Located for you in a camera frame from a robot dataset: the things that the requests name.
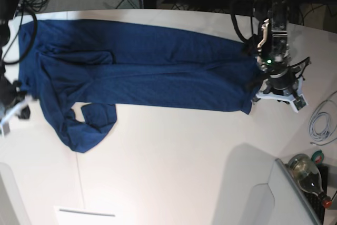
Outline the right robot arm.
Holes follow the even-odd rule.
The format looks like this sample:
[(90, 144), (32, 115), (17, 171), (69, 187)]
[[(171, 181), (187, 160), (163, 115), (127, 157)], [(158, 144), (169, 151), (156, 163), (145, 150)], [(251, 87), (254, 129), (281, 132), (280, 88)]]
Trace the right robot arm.
[(28, 103), (33, 99), (26, 92), (21, 91), (18, 80), (10, 82), (5, 76), (7, 65), (21, 62), (30, 52), (37, 34), (37, 18), (31, 8), (24, 6), (24, 0), (1, 0), (1, 48), (5, 47), (11, 37), (9, 21), (13, 20), (19, 12), (28, 13), (33, 18), (33, 35), (31, 41), (18, 60), (6, 62), (1, 54), (1, 137), (10, 133), (9, 121), (16, 116), (19, 119), (29, 119), (30, 109)]

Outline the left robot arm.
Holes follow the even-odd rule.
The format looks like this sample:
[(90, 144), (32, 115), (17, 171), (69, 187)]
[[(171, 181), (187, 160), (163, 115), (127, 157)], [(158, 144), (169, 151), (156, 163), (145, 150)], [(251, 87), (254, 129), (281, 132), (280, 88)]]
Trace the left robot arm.
[[(252, 31), (250, 38), (245, 38), (239, 29), (235, 11), (237, 4), (247, 4), (250, 19), (258, 21), (257, 31)], [(298, 63), (291, 62), (288, 12), (288, 0), (232, 0), (230, 3), (234, 30), (262, 72), (247, 85), (249, 90), (260, 87), (253, 100), (284, 102), (298, 113), (308, 105), (302, 85), (303, 73), (311, 60), (307, 57)]]

